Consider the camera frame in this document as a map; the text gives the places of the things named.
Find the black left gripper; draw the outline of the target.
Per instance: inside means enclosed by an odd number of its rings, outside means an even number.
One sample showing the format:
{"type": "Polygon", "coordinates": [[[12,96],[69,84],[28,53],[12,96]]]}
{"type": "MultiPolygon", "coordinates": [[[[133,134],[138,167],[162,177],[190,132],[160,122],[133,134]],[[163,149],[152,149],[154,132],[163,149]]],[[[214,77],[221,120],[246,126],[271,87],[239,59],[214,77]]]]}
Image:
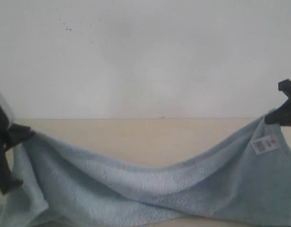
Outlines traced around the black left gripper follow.
{"type": "Polygon", "coordinates": [[[0,192],[5,195],[20,187],[22,181],[15,178],[9,168],[6,152],[18,144],[31,139],[35,131],[31,127],[11,123],[0,105],[0,192]]]}

